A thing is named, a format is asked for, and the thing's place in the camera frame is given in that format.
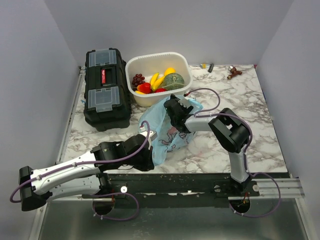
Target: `toolbox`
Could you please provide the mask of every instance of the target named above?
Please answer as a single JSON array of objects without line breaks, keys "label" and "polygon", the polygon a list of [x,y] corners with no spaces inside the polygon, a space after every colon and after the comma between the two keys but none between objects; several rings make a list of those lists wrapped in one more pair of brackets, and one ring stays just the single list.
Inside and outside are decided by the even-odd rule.
[{"label": "toolbox", "polygon": [[85,61],[85,121],[98,131],[127,128],[131,100],[126,62],[116,48],[92,50]]}]

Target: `marble surface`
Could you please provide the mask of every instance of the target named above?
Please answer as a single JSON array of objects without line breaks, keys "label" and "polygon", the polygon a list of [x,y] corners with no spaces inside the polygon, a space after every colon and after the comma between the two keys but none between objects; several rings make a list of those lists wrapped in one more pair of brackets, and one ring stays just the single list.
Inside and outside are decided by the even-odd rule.
[{"label": "marble surface", "polygon": [[[206,87],[215,89],[223,108],[232,109],[249,123],[253,131],[253,141],[247,150],[248,166],[251,172],[287,172],[285,161],[276,137],[272,120],[263,97],[258,77],[253,65],[240,65],[236,68],[241,76],[227,80],[228,66],[218,65],[212,73],[197,66],[191,66],[193,85],[191,89]],[[126,129],[111,129],[98,132],[85,122],[84,110],[85,83],[82,84],[69,141],[63,161],[76,158],[97,146],[100,142],[124,141],[138,133],[138,121],[146,107],[132,106],[130,126]],[[195,92],[198,102],[204,109],[217,104],[217,97],[209,91]],[[136,169],[112,170],[110,173],[142,173]],[[229,173],[228,153],[221,147],[212,132],[197,132],[189,145],[169,152],[164,164],[147,173]]]}]

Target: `toy fruit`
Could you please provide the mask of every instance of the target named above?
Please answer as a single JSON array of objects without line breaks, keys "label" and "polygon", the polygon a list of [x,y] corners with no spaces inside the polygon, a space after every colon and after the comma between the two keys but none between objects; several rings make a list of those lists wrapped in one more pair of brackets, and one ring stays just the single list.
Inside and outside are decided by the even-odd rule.
[{"label": "toy fruit", "polygon": [[167,76],[168,74],[173,74],[175,72],[176,70],[173,67],[168,67],[164,72],[164,76]]},{"label": "toy fruit", "polygon": [[140,91],[135,91],[137,94],[145,94],[143,92],[140,92]]},{"label": "toy fruit", "polygon": [[166,89],[164,88],[158,88],[157,90],[154,91],[154,93],[162,93],[162,92],[165,92],[167,91]]},{"label": "toy fruit", "polygon": [[152,76],[152,78],[150,80],[151,86],[155,83],[155,81],[157,80],[158,77],[159,77],[159,73],[158,72]]},{"label": "toy fruit", "polygon": [[162,84],[164,81],[165,76],[160,77],[159,79],[155,80],[154,84],[152,84],[151,89],[152,91],[155,91],[158,89],[158,87]]},{"label": "toy fruit", "polygon": [[184,78],[178,73],[170,73],[165,76],[162,87],[167,91],[180,89],[185,86]]},{"label": "toy fruit", "polygon": [[133,77],[133,80],[132,80],[132,85],[134,87],[138,87],[138,85],[140,84],[144,84],[145,83],[145,77],[142,76],[142,74],[136,74],[134,77]]},{"label": "toy fruit", "polygon": [[138,85],[137,87],[138,91],[144,94],[150,94],[151,91],[151,85],[148,82],[142,83],[140,85]]}]

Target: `yellow fruit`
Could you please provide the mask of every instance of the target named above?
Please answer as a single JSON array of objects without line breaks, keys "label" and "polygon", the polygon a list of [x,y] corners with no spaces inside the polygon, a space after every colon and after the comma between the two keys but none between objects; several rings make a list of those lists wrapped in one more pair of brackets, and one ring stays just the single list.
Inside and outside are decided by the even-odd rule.
[{"label": "yellow fruit", "polygon": [[176,70],[173,67],[168,67],[164,72],[164,76],[167,76],[168,74],[173,74],[175,72]]},{"label": "yellow fruit", "polygon": [[155,83],[155,81],[157,80],[158,77],[159,77],[159,73],[158,72],[152,76],[152,78],[150,80],[151,86]]},{"label": "yellow fruit", "polygon": [[154,84],[151,85],[151,89],[152,91],[155,91],[159,88],[159,86],[162,84],[162,82],[164,81],[165,76],[160,77],[159,79],[157,79]]},{"label": "yellow fruit", "polygon": [[145,93],[143,93],[143,92],[141,92],[141,91],[135,91],[137,94],[145,94]]}]

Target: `blue bag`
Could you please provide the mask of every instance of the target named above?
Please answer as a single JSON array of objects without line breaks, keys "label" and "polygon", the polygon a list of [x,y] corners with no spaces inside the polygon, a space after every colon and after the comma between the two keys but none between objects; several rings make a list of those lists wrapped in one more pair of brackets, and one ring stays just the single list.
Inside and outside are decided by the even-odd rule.
[{"label": "blue bag", "polygon": [[[176,97],[182,99],[184,96],[177,95]],[[148,121],[150,130],[157,133],[157,138],[152,141],[152,161],[155,166],[163,164],[167,152],[177,150],[186,146],[194,138],[194,133],[182,133],[173,127],[170,123],[164,103],[170,99],[170,96],[162,99],[156,104],[149,107],[139,120],[139,126],[142,121]],[[192,114],[203,109],[201,103],[188,99],[193,106]]]}]

